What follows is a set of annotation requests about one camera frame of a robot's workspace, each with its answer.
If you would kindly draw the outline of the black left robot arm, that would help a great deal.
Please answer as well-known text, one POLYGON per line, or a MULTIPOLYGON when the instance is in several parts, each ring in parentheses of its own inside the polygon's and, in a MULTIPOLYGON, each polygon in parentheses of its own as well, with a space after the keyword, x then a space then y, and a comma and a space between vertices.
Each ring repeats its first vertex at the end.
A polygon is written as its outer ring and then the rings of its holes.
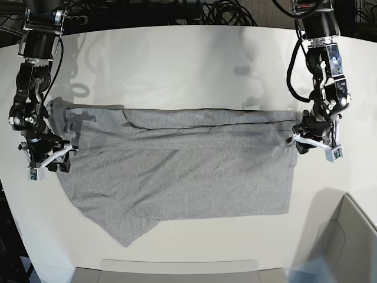
POLYGON ((352 97, 334 40, 340 29, 333 1, 292 1, 292 11, 287 11, 277 1, 274 5, 295 20, 297 42, 286 73, 288 90, 296 100, 313 104, 311 110, 303 112, 302 121, 293 126, 288 142, 294 142, 300 154, 312 148, 322 149, 327 160, 335 162, 343 157, 339 143, 341 112, 349 107, 352 97), (308 97, 298 95, 291 82, 299 50, 303 51, 306 67, 312 75, 313 91, 308 97))

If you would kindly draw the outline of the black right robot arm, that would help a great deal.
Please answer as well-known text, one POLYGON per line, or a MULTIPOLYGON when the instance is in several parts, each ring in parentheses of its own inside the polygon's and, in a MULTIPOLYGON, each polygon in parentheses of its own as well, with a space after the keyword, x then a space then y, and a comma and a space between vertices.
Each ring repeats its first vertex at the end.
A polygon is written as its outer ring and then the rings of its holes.
POLYGON ((25 23, 18 50, 24 62, 17 73, 8 121, 25 138, 18 148, 26 155, 31 180, 42 180, 46 172, 69 172, 70 152, 78 149, 50 129, 45 106, 57 78, 51 75, 51 69, 57 49, 64 47, 62 34, 69 4, 25 1, 25 23))

